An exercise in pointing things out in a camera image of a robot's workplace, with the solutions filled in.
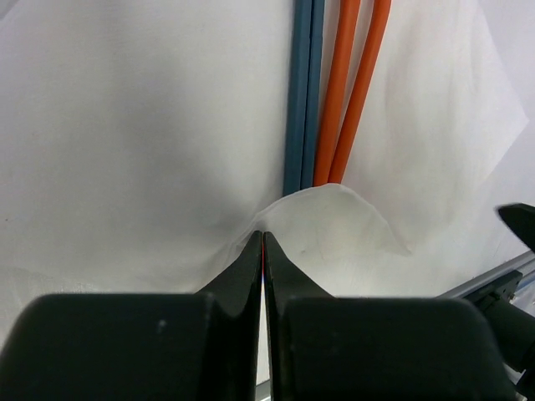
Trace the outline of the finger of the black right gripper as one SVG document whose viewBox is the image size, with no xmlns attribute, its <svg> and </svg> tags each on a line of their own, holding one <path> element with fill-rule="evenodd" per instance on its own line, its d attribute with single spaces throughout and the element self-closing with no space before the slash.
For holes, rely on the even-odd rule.
<svg viewBox="0 0 535 401">
<path fill-rule="evenodd" d="M 535 252 L 535 208 L 513 203 L 497 208 L 497 213 L 512 233 Z"/>
</svg>

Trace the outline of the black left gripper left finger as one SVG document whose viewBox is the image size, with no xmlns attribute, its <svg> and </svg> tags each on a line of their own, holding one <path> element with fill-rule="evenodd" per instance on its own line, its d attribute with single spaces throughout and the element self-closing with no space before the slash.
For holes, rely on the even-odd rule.
<svg viewBox="0 0 535 401">
<path fill-rule="evenodd" d="M 262 234 L 194 293 L 48 294 L 1 352 L 4 400 L 251 400 Z"/>
</svg>

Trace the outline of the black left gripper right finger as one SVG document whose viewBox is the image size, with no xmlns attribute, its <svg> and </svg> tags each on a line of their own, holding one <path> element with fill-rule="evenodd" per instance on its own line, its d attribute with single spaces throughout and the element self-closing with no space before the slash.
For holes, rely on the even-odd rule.
<svg viewBox="0 0 535 401">
<path fill-rule="evenodd" d="M 333 297 L 263 237 L 275 400 L 513 400 L 486 319 L 458 298 Z"/>
</svg>

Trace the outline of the white paper napkin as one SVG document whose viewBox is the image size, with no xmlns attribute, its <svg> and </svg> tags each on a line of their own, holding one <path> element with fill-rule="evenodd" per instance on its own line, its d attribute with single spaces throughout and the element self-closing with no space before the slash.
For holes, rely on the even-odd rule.
<svg viewBox="0 0 535 401">
<path fill-rule="evenodd" d="M 290 1 L 1 14 L 1 333 L 54 292 L 192 292 L 272 231 L 339 296 L 436 296 L 520 251 L 531 1 L 395 1 L 341 185 L 283 195 Z"/>
</svg>

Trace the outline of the orange plastic spoon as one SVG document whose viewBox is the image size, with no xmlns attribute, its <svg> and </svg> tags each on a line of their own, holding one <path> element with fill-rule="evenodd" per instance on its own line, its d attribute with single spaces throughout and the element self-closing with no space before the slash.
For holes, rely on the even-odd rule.
<svg viewBox="0 0 535 401">
<path fill-rule="evenodd" d="M 329 183 L 340 184 L 344 178 L 385 34 L 391 3 L 388 0 L 374 1 L 363 53 L 329 171 Z"/>
</svg>

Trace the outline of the orange plastic fork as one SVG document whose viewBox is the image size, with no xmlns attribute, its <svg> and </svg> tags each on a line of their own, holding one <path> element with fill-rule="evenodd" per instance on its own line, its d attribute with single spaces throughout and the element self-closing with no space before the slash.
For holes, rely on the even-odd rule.
<svg viewBox="0 0 535 401">
<path fill-rule="evenodd" d="M 349 73 L 359 8 L 360 1 L 358 0 L 344 0 L 340 2 L 337 34 L 318 135 L 313 176 L 314 186 L 325 185 L 328 182 L 338 138 L 344 91 Z"/>
</svg>

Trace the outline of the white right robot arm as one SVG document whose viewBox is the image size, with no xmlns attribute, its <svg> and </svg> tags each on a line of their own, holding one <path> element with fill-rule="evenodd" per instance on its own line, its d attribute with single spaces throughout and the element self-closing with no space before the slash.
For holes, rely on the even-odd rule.
<svg viewBox="0 0 535 401">
<path fill-rule="evenodd" d="M 523 203 L 500 206 L 498 215 L 530 249 L 534 249 L 534 207 Z M 534 317 L 512 304 L 523 274 L 511 270 L 466 296 L 489 322 L 505 364 L 522 376 L 516 390 L 534 399 Z"/>
</svg>

